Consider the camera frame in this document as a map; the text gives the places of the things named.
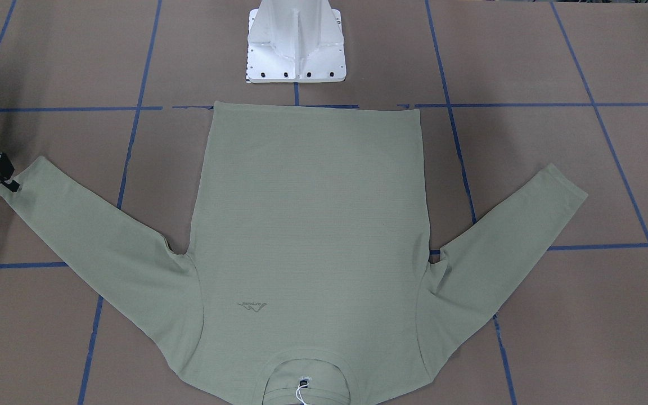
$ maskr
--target sleeve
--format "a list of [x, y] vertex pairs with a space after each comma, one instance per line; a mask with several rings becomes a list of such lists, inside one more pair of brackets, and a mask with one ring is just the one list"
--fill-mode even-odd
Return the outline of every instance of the sleeve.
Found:
[[432, 377], [494, 316], [586, 197], [550, 164], [442, 247], [417, 302], [422, 359]]
[[0, 195], [87, 284], [157, 343], [178, 372], [196, 348], [204, 310], [190, 257], [164, 236], [39, 157]]

